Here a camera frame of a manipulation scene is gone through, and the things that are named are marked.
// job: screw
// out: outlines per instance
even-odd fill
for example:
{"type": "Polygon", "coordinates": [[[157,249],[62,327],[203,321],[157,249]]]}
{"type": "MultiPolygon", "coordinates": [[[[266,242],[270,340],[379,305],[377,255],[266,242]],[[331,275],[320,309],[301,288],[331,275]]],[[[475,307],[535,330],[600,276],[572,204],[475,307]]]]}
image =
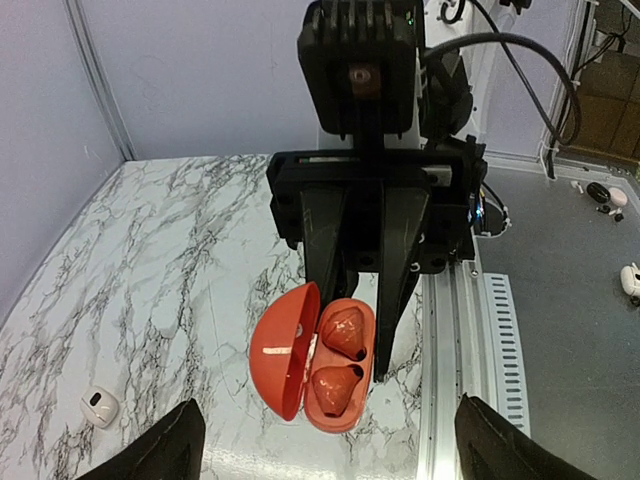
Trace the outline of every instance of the screw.
{"type": "Polygon", "coordinates": [[[365,85],[371,80],[371,72],[366,68],[355,68],[349,72],[349,77],[353,83],[365,85]]]}

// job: white wall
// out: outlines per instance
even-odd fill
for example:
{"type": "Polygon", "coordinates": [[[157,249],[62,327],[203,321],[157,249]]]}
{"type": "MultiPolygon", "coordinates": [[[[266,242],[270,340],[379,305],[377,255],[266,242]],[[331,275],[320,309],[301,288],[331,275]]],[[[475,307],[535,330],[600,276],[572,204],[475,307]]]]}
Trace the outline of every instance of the white wall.
{"type": "MultiPolygon", "coordinates": [[[[512,33],[536,40],[560,60],[574,23],[579,0],[534,0],[517,19],[512,33]]],[[[543,106],[551,114],[557,75],[537,54],[513,47],[514,56],[527,73],[543,106]]],[[[498,49],[496,75],[487,120],[487,148],[518,156],[537,156],[545,126],[520,79],[503,52],[498,49]]]]}
{"type": "Polygon", "coordinates": [[[61,1],[0,0],[0,325],[119,165],[61,1]]]}
{"type": "Polygon", "coordinates": [[[297,59],[308,0],[84,0],[140,158],[313,148],[297,59]]]}

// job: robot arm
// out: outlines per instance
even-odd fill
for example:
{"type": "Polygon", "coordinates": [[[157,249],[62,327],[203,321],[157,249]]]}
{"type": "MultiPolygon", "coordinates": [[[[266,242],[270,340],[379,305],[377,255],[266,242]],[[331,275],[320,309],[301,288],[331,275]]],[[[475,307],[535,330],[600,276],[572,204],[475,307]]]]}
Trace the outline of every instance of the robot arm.
{"type": "Polygon", "coordinates": [[[464,62],[457,53],[422,60],[423,12],[422,0],[309,6],[298,39],[304,77],[323,130],[351,136],[353,148],[278,153],[268,169],[278,232],[304,245],[323,306],[351,296],[359,272],[379,274],[376,381],[420,274],[475,257],[470,205],[487,171],[483,145],[453,138],[473,107],[464,62]]]}

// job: gray floor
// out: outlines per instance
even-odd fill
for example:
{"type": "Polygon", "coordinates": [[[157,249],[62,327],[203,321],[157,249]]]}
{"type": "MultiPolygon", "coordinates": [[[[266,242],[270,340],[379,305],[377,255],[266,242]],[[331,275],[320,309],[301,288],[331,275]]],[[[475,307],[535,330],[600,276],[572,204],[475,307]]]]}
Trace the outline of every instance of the gray floor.
{"type": "Polygon", "coordinates": [[[511,279],[533,439],[599,479],[640,478],[640,310],[619,280],[640,261],[640,217],[614,223],[566,179],[493,170],[488,183],[514,226],[480,252],[511,279]]]}

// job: white marble tabletop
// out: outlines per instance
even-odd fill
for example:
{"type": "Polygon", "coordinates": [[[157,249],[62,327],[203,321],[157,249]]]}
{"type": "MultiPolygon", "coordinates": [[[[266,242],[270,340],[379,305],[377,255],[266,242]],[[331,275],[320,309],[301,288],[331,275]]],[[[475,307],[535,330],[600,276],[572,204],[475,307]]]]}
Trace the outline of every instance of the white marble tabletop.
{"type": "MultiPolygon", "coordinates": [[[[358,427],[287,423],[257,395],[248,343],[267,306],[303,283],[269,211],[268,157],[125,164],[43,263],[0,332],[0,478],[71,479],[195,398],[202,478],[415,478],[422,312],[414,295],[391,370],[358,427]],[[89,385],[121,409],[82,416],[89,385]]],[[[375,307],[375,279],[356,297],[375,307]]]]}

